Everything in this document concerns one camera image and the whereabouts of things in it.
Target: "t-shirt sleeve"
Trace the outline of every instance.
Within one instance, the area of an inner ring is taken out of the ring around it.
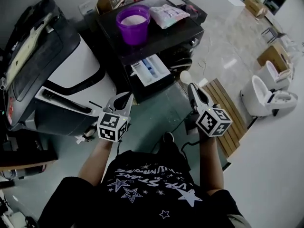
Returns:
[[[64,178],[44,207],[39,228],[70,228],[83,215],[92,200],[94,187],[78,177]]]
[[[210,198],[214,208],[226,215],[235,228],[251,228],[250,224],[238,210],[236,202],[227,190],[219,190]]]

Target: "wooden pallet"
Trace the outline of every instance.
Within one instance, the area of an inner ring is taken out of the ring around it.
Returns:
[[[236,106],[217,78],[203,86],[203,89],[210,95],[214,104],[219,104],[222,109],[226,110],[233,121],[224,135],[217,137],[221,143],[223,152],[226,157],[229,157],[239,147],[240,139],[247,132],[246,125]]]

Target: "white star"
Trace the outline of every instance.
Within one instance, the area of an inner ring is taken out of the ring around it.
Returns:
[[[170,217],[169,216],[169,211],[162,211],[162,213],[160,214],[160,216],[162,217],[162,219],[164,219],[164,218],[167,218],[167,217]]]
[[[165,194],[163,193],[163,191],[160,191],[160,190],[157,190],[156,193],[158,193],[159,195],[165,195]]]
[[[137,188],[133,189],[133,190],[129,190],[127,188],[123,188],[126,193],[122,196],[122,198],[128,198],[131,203],[134,202],[135,198],[142,198],[142,195],[140,195],[139,193],[137,193]]]
[[[149,166],[151,166],[151,165],[145,164],[144,166],[142,166],[142,169],[148,169]]]
[[[115,192],[117,192],[122,186],[129,187],[130,185],[125,183],[128,180],[119,180],[116,179],[116,182],[109,184],[108,186],[115,186]]]
[[[200,198],[194,195],[194,189],[191,189],[188,192],[178,188],[176,190],[179,191],[182,195],[179,200],[186,200],[191,207],[194,207],[194,201],[202,201]]]

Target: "forearm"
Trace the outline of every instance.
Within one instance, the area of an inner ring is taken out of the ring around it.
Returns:
[[[206,140],[206,137],[200,133],[199,152],[200,186],[205,191],[224,189],[223,170],[215,138]]]
[[[97,146],[82,166],[78,177],[88,181],[93,186],[97,186],[104,175],[112,144],[112,142],[107,140],[99,140]]]

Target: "tiled floor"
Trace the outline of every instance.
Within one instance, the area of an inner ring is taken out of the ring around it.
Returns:
[[[236,104],[248,124],[250,116],[244,109],[239,92],[250,77],[260,68],[256,58],[267,47],[261,38],[261,32],[268,26],[266,20],[260,21],[244,10],[235,24],[226,25],[221,18],[208,15],[201,44],[195,49],[190,73],[194,81],[204,77],[209,81],[218,78],[231,99]],[[120,152],[151,151],[165,131],[170,131],[190,112],[191,108],[183,89],[175,84],[154,98],[134,106],[131,112],[132,126],[123,138]],[[186,136],[182,124],[174,133],[179,147],[183,143],[197,140],[197,136]],[[62,178],[77,175],[81,165],[89,156],[96,140],[77,145],[72,137],[51,137],[59,160],[44,173],[25,180],[16,181],[16,187],[5,190],[9,202],[14,203],[26,215],[38,218],[47,200]],[[115,145],[109,161],[116,155]],[[192,168],[191,174],[199,182],[199,149],[188,146],[186,154]],[[222,164],[226,163],[220,152]]]

